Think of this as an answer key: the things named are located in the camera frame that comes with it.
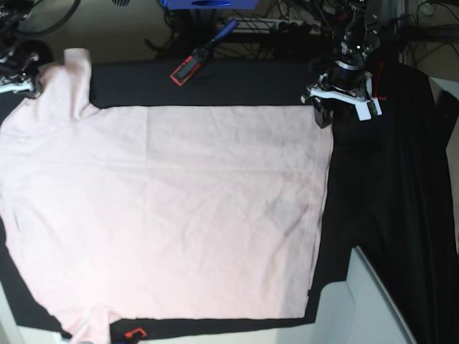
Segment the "robotic arm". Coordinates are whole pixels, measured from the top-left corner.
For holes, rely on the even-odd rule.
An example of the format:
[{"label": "robotic arm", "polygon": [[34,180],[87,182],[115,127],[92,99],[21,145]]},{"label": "robotic arm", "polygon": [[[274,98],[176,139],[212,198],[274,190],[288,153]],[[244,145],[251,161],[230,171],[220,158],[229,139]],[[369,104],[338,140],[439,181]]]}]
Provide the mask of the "robotic arm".
[{"label": "robotic arm", "polygon": [[36,52],[25,52],[18,44],[17,27],[33,9],[32,0],[0,0],[0,93],[24,93],[36,98],[41,94]]},{"label": "robotic arm", "polygon": [[368,54],[379,46],[379,20],[374,10],[379,10],[379,6],[377,0],[346,0],[335,13],[334,17],[338,18],[335,26],[318,7],[324,24],[339,41],[338,55],[322,61],[325,70],[301,97],[303,103],[311,102],[314,106],[316,122],[321,128],[331,124],[338,102],[354,108],[360,120],[382,114],[378,99],[372,97],[372,76],[365,71]]}]

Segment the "black cloth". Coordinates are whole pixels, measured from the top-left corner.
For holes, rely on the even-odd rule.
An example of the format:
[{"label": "black cloth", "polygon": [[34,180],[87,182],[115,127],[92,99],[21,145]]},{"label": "black cloth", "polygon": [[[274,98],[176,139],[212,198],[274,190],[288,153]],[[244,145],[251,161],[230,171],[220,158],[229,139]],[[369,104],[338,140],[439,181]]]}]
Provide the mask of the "black cloth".
[{"label": "black cloth", "polygon": [[[213,61],[178,87],[169,79],[178,64],[94,66],[91,100],[101,108],[299,105],[304,86],[313,80],[301,63]],[[304,318],[121,320],[111,325],[113,338],[139,326],[154,339],[313,323],[322,288],[346,279],[351,248],[360,245],[419,343],[459,343],[459,266],[448,162],[439,144],[444,130],[438,128],[424,74],[397,65],[385,79],[390,87],[380,118],[334,120],[321,248],[312,289],[305,290],[310,298]],[[19,101],[17,96],[0,95],[0,117]],[[0,280],[17,324],[62,331],[32,299],[7,253],[4,236],[0,242]]]}]

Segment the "power strip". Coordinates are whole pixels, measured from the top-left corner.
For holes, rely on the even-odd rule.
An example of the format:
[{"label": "power strip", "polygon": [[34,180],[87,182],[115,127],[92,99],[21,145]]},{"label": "power strip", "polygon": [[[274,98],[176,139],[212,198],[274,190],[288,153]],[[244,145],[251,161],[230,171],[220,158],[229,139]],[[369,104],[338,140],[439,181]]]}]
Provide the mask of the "power strip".
[{"label": "power strip", "polygon": [[[302,19],[273,19],[273,18],[253,18],[253,17],[228,17],[228,21],[236,19],[239,22],[239,26],[233,31],[234,33],[251,33],[251,34],[269,34],[279,30],[279,26],[282,23],[285,24],[297,24],[298,26],[307,23],[313,28],[310,34],[321,33],[321,23],[319,21],[306,21]],[[218,24],[218,30],[222,29],[224,24]]]}]

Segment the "t-shirt sleeve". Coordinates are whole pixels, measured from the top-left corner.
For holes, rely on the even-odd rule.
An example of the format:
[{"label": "t-shirt sleeve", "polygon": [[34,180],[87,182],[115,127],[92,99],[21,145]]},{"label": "t-shirt sleeve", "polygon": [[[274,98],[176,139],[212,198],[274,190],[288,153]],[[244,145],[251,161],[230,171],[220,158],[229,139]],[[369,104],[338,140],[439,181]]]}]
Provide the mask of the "t-shirt sleeve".
[{"label": "t-shirt sleeve", "polygon": [[2,133],[20,136],[46,135],[90,113],[91,62],[85,49],[65,51],[65,63],[49,66],[42,74],[43,94],[26,99],[5,119]]}]

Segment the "blue tool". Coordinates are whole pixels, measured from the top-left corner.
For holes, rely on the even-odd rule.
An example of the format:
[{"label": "blue tool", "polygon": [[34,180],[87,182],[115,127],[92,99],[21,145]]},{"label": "blue tool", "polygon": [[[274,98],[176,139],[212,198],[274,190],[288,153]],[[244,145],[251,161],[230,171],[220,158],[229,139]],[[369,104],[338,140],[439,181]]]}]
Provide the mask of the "blue tool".
[{"label": "blue tool", "polygon": [[236,19],[232,19],[206,45],[193,50],[191,55],[174,70],[171,74],[171,79],[178,86],[182,86],[207,61],[220,41],[230,34],[237,25],[239,25],[239,22]]}]

